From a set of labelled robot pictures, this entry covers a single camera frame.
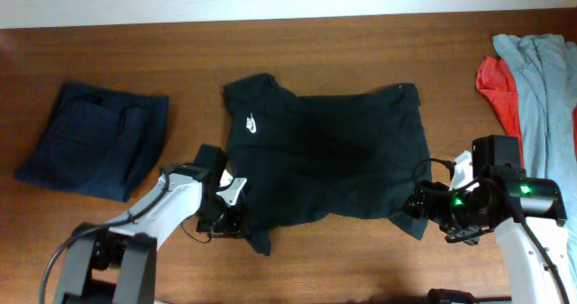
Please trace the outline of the black Nike t-shirt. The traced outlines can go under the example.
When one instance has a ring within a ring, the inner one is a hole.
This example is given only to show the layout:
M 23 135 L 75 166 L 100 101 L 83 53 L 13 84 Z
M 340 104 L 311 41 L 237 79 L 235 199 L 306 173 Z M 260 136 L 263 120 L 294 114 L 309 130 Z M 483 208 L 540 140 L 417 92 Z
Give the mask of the black Nike t-shirt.
M 246 241 L 269 255 L 270 232 L 334 214 L 388 219 L 421 238 L 427 222 L 403 210 L 432 173 L 417 87 L 360 95 L 297 96 L 269 73 L 224 87 L 232 117 L 226 150 L 247 181 Z

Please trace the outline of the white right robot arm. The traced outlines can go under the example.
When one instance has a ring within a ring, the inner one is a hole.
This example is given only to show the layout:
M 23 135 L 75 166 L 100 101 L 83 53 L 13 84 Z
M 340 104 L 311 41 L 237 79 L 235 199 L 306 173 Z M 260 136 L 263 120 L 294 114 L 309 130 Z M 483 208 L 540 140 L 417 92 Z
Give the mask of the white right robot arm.
M 440 227 L 448 244 L 489 234 L 508 270 L 513 303 L 574 303 L 562 195 L 551 180 L 474 178 L 457 189 L 420 180 L 404 211 Z

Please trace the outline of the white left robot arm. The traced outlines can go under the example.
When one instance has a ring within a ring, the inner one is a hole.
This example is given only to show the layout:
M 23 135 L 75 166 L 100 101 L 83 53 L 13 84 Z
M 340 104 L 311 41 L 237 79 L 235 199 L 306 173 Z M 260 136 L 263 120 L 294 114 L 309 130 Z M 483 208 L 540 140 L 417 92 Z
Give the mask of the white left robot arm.
M 163 170 L 154 188 L 120 216 L 78 226 L 52 255 L 42 278 L 49 279 L 62 258 L 55 302 L 154 304 L 162 245 L 192 217 L 211 238 L 242 236 L 246 185 L 221 163 Z

